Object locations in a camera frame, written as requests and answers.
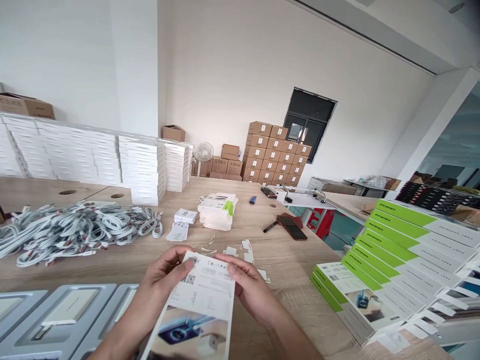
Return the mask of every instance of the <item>qr code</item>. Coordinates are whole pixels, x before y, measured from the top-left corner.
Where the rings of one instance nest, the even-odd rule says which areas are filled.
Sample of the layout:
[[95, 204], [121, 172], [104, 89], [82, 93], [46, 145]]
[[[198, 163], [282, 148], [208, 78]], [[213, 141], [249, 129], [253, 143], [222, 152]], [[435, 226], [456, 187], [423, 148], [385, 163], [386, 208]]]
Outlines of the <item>qr code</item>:
[[190, 285], [193, 285], [194, 284], [194, 281], [195, 281], [195, 275], [190, 275], [188, 274], [187, 276], [185, 276], [182, 281], [186, 284], [190, 284]]

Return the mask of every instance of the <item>gray plastic tray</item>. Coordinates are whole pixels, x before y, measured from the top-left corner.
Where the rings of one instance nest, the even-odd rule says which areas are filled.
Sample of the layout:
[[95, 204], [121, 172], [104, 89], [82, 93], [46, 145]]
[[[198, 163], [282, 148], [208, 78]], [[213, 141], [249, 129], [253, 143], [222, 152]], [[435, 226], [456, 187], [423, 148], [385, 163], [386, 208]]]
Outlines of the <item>gray plastic tray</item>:
[[[92, 327], [116, 284], [63, 285], [40, 304], [0, 343], [1, 360], [58, 359], [69, 360]], [[40, 340], [32, 338], [42, 329], [42, 321], [72, 291], [97, 289], [98, 293], [73, 325], [53, 326]]]
[[47, 293], [47, 290], [0, 293], [0, 300], [8, 298], [23, 299], [0, 320], [0, 343], [40, 305], [40, 302], [47, 297]]
[[123, 284], [118, 287], [78, 349], [75, 351], [75, 354], [73, 354], [71, 360], [85, 360], [95, 351], [105, 338], [105, 335], [107, 335], [115, 325], [115, 319], [122, 309], [130, 291], [135, 290], [138, 287], [138, 284]]

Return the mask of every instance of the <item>hand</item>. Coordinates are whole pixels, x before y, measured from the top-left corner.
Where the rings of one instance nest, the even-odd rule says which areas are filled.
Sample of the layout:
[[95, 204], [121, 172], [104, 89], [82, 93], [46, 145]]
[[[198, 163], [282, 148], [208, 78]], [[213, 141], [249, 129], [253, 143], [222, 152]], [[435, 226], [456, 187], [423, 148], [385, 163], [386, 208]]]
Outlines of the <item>hand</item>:
[[118, 321], [136, 340], [142, 341], [153, 330], [170, 293], [194, 267], [192, 260], [181, 263], [187, 251], [195, 250], [186, 245], [172, 246], [146, 270], [135, 296]]
[[236, 282], [235, 295], [264, 328], [271, 328], [287, 312], [255, 266], [231, 255], [216, 254], [215, 258], [228, 263], [228, 273]]

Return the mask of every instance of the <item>white fan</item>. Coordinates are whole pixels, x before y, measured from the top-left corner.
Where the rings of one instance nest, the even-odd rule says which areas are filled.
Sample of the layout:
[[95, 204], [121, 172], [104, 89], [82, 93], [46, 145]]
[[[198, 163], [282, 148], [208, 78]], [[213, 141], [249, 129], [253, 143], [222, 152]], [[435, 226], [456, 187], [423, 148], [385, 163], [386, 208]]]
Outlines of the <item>white fan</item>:
[[209, 161], [214, 155], [214, 147], [209, 142], [201, 142], [193, 147], [193, 157], [198, 161], [196, 175], [200, 176], [200, 165]]

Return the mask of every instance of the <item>instruction card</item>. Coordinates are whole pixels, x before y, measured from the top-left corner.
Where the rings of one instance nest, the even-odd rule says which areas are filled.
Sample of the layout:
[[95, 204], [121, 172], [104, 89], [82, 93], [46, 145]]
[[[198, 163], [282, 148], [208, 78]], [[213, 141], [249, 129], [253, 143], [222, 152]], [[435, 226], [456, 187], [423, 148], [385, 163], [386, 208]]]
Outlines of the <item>instruction card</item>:
[[141, 360], [228, 359], [235, 281], [227, 263], [187, 251], [193, 269], [173, 289]]

